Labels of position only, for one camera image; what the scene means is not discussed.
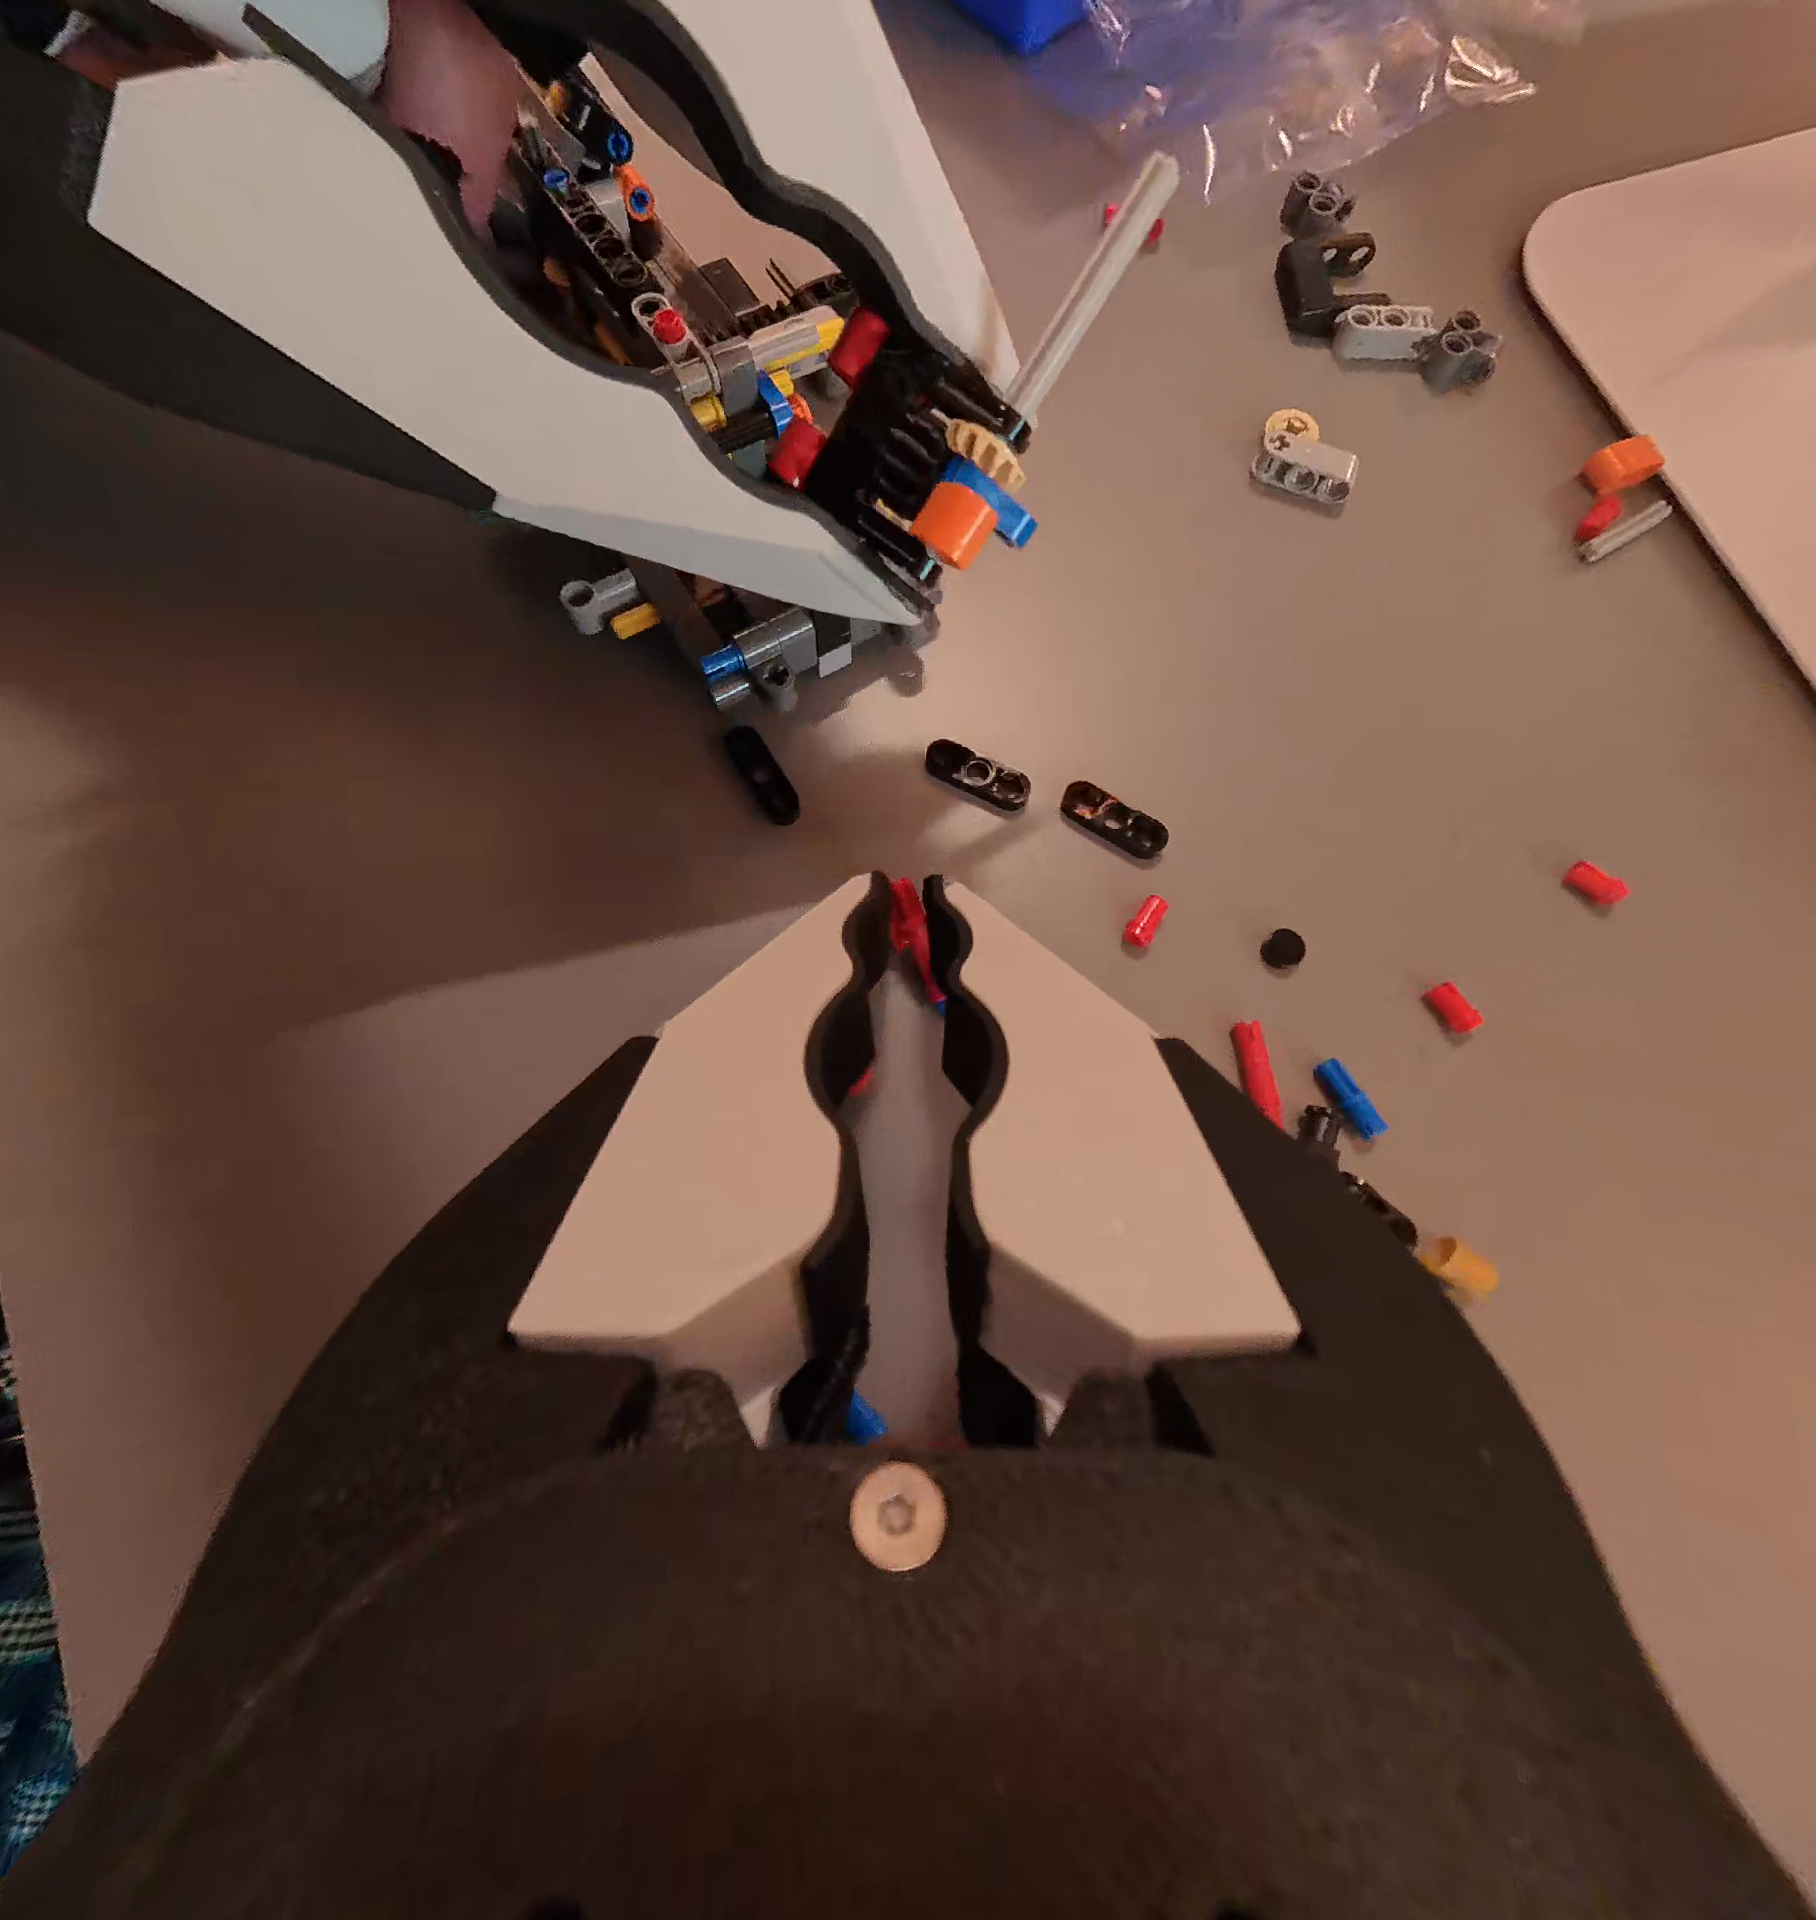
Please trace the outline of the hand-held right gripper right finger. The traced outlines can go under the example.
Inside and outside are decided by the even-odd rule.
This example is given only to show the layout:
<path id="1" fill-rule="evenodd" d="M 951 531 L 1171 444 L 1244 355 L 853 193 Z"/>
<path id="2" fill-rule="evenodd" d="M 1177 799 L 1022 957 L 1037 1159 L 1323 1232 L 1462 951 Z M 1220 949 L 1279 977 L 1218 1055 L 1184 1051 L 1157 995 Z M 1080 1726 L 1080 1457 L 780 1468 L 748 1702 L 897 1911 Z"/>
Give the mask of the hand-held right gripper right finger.
<path id="1" fill-rule="evenodd" d="M 943 1236 L 965 1426 L 1051 1426 L 1095 1374 L 1290 1349 L 1299 1317 L 1157 1033 L 945 877 L 923 885 L 965 1103 Z"/>

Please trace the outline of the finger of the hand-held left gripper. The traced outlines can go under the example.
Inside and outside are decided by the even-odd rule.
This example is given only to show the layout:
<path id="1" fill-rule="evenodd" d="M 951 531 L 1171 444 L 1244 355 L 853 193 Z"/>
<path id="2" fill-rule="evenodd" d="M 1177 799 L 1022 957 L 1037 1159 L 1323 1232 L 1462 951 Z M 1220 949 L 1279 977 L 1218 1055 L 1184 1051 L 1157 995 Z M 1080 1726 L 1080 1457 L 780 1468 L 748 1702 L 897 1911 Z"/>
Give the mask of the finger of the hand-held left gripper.
<path id="1" fill-rule="evenodd" d="M 921 617 L 820 505 L 748 480 L 668 389 L 539 324 L 427 156 L 291 60 L 119 84 L 87 224 L 501 516 L 820 612 Z"/>
<path id="2" fill-rule="evenodd" d="M 651 132 L 822 253 L 895 343 L 1007 393 L 999 299 L 873 4 L 590 1 L 577 32 Z"/>

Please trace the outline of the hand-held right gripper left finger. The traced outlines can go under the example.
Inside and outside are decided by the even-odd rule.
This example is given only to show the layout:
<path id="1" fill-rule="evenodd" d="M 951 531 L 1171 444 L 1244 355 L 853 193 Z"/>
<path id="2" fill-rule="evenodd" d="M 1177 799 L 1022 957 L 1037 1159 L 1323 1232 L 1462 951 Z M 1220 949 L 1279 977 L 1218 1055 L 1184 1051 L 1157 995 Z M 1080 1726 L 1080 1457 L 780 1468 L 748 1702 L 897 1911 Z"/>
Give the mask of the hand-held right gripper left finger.
<path id="1" fill-rule="evenodd" d="M 891 885 L 848 878 L 668 1019 L 510 1320 L 523 1349 L 712 1371 L 839 1441 L 871 1234 L 844 1115 L 874 1057 Z"/>

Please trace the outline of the small orange blue lego assembly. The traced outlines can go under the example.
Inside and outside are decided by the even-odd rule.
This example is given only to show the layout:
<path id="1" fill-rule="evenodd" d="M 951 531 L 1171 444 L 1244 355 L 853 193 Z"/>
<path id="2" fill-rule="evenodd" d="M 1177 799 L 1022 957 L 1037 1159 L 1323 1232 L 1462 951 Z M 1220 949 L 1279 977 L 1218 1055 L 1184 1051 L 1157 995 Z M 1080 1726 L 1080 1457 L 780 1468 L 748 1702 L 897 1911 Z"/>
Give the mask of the small orange blue lego assembly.
<path id="1" fill-rule="evenodd" d="M 965 570 L 995 540 L 1022 547 L 1036 516 L 1018 492 L 1043 402 L 1141 255 L 1179 183 L 1167 153 L 1144 160 L 1036 351 L 997 389 L 974 364 L 908 343 L 874 311 L 844 324 L 826 370 L 844 387 L 830 428 L 794 423 L 768 473 L 833 513 L 880 560 L 925 584 Z"/>

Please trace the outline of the black angled lego piece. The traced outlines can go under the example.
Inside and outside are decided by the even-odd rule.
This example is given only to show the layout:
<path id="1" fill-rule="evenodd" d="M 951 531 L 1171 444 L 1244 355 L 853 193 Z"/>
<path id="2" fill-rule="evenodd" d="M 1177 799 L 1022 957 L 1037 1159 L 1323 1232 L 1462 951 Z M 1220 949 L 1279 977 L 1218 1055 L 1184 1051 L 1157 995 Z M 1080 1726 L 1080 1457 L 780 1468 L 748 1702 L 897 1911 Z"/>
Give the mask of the black angled lego piece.
<path id="1" fill-rule="evenodd" d="M 1346 311 L 1392 303 L 1390 295 L 1356 293 L 1347 287 L 1372 264 L 1375 253 L 1377 243 L 1368 232 L 1289 239 L 1275 264 L 1275 285 L 1289 335 L 1299 341 L 1326 343 Z"/>

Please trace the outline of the grey black lego chassis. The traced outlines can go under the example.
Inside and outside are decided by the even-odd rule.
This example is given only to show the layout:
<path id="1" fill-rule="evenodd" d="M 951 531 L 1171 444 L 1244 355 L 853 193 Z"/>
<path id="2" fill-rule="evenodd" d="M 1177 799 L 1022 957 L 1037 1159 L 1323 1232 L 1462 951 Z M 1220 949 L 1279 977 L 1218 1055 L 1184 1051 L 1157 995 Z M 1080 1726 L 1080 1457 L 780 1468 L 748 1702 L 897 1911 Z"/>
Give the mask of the grey black lego chassis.
<path id="1" fill-rule="evenodd" d="M 754 483 L 800 479 L 848 402 L 856 348 L 874 343 L 839 271 L 798 280 L 771 261 L 764 297 L 732 261 L 697 261 L 583 65 L 546 85 L 521 79 L 490 232 L 537 316 L 611 365 L 666 375 L 693 426 Z M 590 637 L 668 636 L 718 711 L 792 709 L 805 677 L 850 666 L 861 641 L 921 641 L 938 622 L 817 612 L 603 547 L 559 604 Z"/>

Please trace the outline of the black lego pin connector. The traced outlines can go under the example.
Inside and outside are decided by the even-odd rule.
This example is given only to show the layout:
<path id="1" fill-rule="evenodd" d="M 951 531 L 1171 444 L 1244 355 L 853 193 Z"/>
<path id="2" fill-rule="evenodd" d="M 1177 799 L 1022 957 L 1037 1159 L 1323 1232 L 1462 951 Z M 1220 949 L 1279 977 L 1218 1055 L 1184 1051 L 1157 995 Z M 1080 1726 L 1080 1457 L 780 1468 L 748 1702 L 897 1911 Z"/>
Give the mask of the black lego pin connector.
<path id="1" fill-rule="evenodd" d="M 1366 1207 L 1409 1252 L 1419 1246 L 1416 1223 L 1401 1213 L 1378 1187 L 1351 1172 L 1342 1162 L 1342 1115 L 1323 1103 L 1305 1106 L 1295 1120 L 1295 1137 L 1313 1161 L 1331 1168 L 1342 1186 Z"/>

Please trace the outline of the black lego liftarm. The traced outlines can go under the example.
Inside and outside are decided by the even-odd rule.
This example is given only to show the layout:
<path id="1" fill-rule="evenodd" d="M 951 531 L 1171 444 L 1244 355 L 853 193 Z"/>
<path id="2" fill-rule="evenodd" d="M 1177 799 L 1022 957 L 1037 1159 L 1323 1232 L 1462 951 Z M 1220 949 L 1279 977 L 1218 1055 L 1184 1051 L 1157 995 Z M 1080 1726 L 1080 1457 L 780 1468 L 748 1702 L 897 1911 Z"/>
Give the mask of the black lego liftarm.
<path id="1" fill-rule="evenodd" d="M 745 786 L 755 811 L 776 827 L 800 821 L 800 792 L 762 731 L 741 724 L 722 733 L 728 766 Z"/>
<path id="2" fill-rule="evenodd" d="M 941 786 L 1003 814 L 1021 814 L 1033 792 L 1025 772 L 991 754 L 974 752 L 949 735 L 938 735 L 926 744 L 923 769 Z"/>
<path id="3" fill-rule="evenodd" d="M 1066 824 L 1142 864 L 1154 864 L 1169 845 L 1169 827 L 1091 779 L 1068 779 L 1061 801 Z"/>

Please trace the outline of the grey lego beam tan pin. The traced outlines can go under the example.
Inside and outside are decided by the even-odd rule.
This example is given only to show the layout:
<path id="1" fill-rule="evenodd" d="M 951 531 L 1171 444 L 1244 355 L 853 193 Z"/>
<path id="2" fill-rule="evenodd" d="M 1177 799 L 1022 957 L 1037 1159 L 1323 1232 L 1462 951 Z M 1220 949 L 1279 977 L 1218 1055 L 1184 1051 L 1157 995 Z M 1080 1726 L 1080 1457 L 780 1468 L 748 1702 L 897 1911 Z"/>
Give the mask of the grey lego beam tan pin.
<path id="1" fill-rule="evenodd" d="M 1272 411 L 1262 426 L 1248 477 L 1259 489 L 1338 515 L 1356 492 L 1360 457 L 1323 437 L 1297 408 Z"/>

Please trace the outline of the person's left hand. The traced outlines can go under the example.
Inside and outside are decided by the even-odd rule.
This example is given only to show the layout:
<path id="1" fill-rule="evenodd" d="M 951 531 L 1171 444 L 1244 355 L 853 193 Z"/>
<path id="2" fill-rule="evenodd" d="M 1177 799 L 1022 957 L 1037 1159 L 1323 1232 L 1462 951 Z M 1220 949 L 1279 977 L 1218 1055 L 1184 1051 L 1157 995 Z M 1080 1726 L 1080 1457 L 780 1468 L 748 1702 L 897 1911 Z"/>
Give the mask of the person's left hand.
<path id="1" fill-rule="evenodd" d="M 516 63 L 467 1 L 389 1 L 387 14 L 389 118 L 451 153 L 463 183 L 490 199 L 516 127 Z"/>

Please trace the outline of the blue bin with white tag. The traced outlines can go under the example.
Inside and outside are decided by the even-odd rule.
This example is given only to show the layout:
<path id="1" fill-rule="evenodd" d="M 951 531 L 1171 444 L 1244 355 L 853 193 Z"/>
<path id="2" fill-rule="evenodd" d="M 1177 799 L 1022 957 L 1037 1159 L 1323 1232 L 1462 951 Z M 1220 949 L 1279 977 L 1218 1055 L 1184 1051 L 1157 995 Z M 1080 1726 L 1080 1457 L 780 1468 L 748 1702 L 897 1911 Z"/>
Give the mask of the blue bin with white tag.
<path id="1" fill-rule="evenodd" d="M 955 0 L 945 5 L 989 35 L 997 48 L 1022 60 L 1036 58 L 1071 32 L 1087 27 L 1090 19 L 1090 4 L 1073 0 Z"/>

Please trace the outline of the crumpled clear plastic bag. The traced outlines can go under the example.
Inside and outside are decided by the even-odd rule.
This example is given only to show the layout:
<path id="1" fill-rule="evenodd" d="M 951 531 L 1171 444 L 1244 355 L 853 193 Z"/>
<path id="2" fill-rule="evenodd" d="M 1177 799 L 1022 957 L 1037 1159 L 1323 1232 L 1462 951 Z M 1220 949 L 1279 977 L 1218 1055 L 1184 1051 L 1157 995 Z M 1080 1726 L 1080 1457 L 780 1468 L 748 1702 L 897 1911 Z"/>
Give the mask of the crumpled clear plastic bag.
<path id="1" fill-rule="evenodd" d="M 1525 56 L 1578 38 L 1582 4 L 1086 4 L 1073 108 L 1126 156 L 1174 156 L 1200 201 L 1334 175 L 1468 108 L 1530 100 Z"/>

